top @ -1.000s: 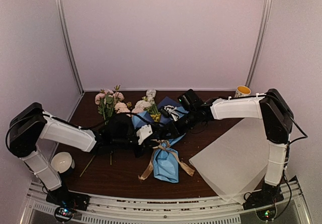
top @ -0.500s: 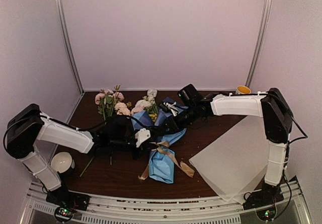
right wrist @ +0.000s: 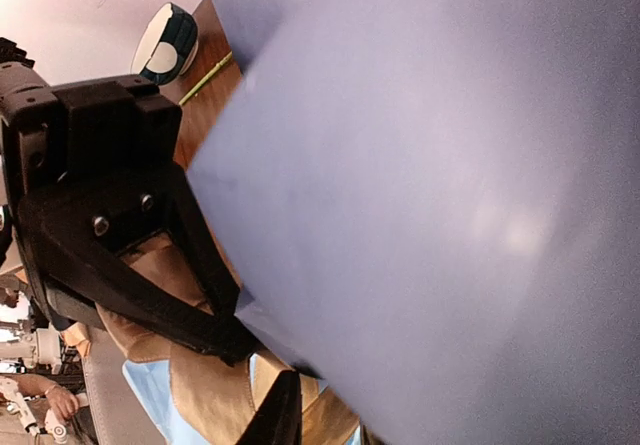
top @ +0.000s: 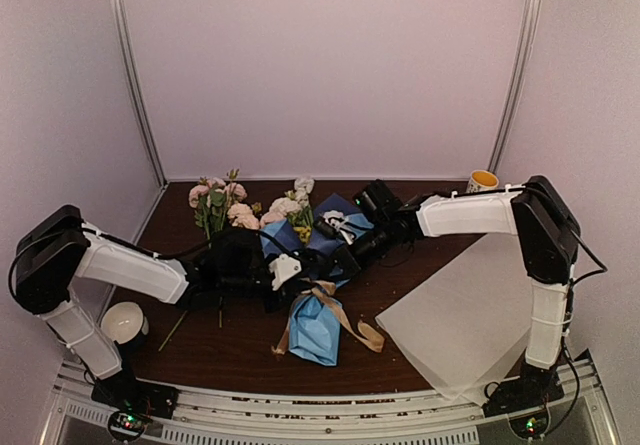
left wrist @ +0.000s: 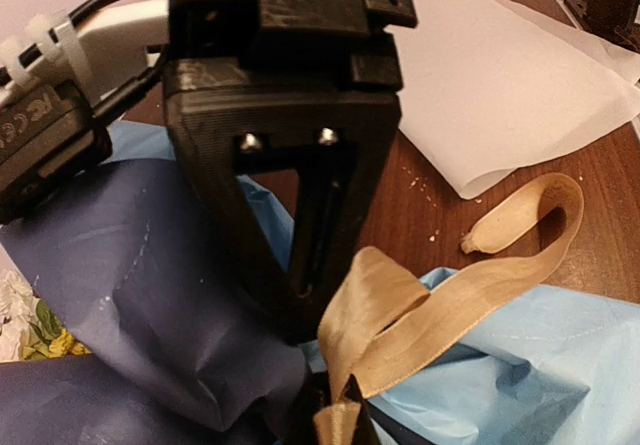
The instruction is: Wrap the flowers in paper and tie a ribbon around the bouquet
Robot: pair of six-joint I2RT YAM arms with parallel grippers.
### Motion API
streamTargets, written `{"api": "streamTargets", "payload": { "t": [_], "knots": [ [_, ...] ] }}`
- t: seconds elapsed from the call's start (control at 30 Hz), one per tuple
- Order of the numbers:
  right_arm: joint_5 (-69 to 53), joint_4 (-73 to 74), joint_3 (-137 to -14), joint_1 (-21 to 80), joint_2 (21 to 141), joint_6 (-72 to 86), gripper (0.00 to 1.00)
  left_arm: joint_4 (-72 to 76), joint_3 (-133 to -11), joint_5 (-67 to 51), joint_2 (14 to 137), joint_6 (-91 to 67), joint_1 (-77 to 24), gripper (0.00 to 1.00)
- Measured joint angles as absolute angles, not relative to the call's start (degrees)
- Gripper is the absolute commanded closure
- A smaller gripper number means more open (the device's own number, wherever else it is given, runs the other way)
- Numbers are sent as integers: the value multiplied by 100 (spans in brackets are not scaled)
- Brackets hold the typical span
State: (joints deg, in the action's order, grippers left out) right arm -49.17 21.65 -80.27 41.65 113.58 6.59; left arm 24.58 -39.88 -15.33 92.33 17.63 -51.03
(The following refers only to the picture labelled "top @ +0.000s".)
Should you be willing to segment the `pink fake rose stem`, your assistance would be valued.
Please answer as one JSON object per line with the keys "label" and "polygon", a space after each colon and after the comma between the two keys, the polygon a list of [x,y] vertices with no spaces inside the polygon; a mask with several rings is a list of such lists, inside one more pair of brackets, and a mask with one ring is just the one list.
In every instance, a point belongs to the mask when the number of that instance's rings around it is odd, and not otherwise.
{"label": "pink fake rose stem", "polygon": [[260,227],[265,228],[267,225],[285,220],[289,215],[297,214],[302,211],[301,205],[294,199],[281,197],[272,202],[269,210],[261,217]]}

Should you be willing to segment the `yellow fake flower bunch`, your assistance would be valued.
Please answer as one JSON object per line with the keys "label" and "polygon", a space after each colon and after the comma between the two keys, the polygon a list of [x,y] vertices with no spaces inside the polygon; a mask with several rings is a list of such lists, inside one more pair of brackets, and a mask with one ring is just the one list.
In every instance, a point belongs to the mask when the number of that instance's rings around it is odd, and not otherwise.
{"label": "yellow fake flower bunch", "polygon": [[313,226],[307,223],[299,223],[293,225],[293,230],[298,236],[299,240],[304,244],[308,245],[311,241],[311,235],[313,231]]}

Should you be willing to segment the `blue wrapping paper sheet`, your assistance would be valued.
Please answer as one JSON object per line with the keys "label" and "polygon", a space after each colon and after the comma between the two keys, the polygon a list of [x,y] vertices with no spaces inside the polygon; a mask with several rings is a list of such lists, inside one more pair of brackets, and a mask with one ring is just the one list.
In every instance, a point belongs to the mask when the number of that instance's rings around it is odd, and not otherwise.
{"label": "blue wrapping paper sheet", "polygon": [[[265,233],[261,238],[264,254],[309,252],[313,258],[323,259],[345,243],[312,230],[314,218],[325,218],[330,224],[339,225],[352,238],[362,236],[372,227],[363,213],[336,194],[312,208],[306,190],[291,190],[275,199],[260,219]],[[346,279],[334,278],[340,273],[339,268],[331,270],[332,278],[328,282],[321,281],[316,272],[309,274],[312,289],[293,299],[284,332],[272,348],[275,355],[291,353],[316,364],[335,366],[343,330],[368,349],[382,351],[382,336],[362,321],[352,327],[342,304],[335,298],[338,288],[348,283]]]}

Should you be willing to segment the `beige ribbon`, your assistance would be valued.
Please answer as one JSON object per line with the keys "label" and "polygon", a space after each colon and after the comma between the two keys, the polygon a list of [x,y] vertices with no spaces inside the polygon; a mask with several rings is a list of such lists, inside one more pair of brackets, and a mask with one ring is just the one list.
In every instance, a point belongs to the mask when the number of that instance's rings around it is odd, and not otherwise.
{"label": "beige ribbon", "polygon": [[371,325],[359,320],[353,327],[342,304],[334,298],[338,287],[333,282],[303,279],[309,285],[298,295],[289,310],[283,333],[271,353],[291,353],[304,360],[334,367],[338,364],[341,331],[374,353],[381,353],[385,338]]}

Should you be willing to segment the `white fake flower long stem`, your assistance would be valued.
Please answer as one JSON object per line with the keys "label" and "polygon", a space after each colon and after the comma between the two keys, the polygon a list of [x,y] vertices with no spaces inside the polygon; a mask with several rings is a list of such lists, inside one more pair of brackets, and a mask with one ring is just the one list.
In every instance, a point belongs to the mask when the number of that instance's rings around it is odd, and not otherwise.
{"label": "white fake flower long stem", "polygon": [[298,177],[293,182],[293,188],[287,191],[285,196],[290,200],[296,201],[301,207],[307,207],[314,185],[315,180],[310,176]]}

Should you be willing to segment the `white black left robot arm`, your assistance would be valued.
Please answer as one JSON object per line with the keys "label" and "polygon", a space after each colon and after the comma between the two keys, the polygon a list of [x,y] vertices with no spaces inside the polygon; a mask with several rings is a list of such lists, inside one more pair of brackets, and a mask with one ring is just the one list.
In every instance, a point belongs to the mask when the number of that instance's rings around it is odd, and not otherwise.
{"label": "white black left robot arm", "polygon": [[146,250],[85,221],[65,205],[24,236],[8,272],[14,301],[40,317],[87,366],[105,380],[123,409],[137,407],[144,389],[125,371],[107,338],[72,290],[76,279],[112,285],[182,310],[215,307],[231,296],[259,297],[278,307],[305,289],[325,261],[320,252],[289,250],[260,230],[227,228],[175,254]]}

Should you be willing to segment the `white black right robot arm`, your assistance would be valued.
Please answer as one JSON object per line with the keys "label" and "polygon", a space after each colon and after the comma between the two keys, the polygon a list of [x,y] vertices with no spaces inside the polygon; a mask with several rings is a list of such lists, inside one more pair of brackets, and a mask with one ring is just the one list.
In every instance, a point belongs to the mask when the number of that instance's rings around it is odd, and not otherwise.
{"label": "white black right robot arm", "polygon": [[430,370],[463,352],[483,367],[507,352],[525,357],[513,384],[519,405],[551,389],[572,314],[581,231],[544,176],[501,189],[418,195],[402,203],[376,180],[354,198],[371,226],[330,257],[347,277],[395,247],[477,234],[479,240],[384,312],[382,326]]}

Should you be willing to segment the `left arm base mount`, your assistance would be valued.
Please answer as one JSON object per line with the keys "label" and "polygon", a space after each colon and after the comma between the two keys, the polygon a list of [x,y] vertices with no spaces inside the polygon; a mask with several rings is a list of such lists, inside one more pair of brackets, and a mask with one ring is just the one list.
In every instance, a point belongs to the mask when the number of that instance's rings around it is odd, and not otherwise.
{"label": "left arm base mount", "polygon": [[176,387],[139,380],[128,364],[115,375],[100,379],[82,361],[84,378],[92,386],[91,400],[113,409],[106,429],[116,444],[140,439],[155,419],[170,419],[177,405]]}

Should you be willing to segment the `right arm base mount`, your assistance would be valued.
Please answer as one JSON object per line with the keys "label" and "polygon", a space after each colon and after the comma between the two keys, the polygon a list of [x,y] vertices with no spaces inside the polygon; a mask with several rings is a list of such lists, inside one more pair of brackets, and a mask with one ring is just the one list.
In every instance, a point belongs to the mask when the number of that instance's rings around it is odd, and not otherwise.
{"label": "right arm base mount", "polygon": [[484,389],[486,403],[482,406],[485,418],[505,415],[511,431],[520,439],[542,439],[551,427],[548,405],[562,399],[557,367],[540,369],[527,363],[517,378],[501,383],[490,382]]}

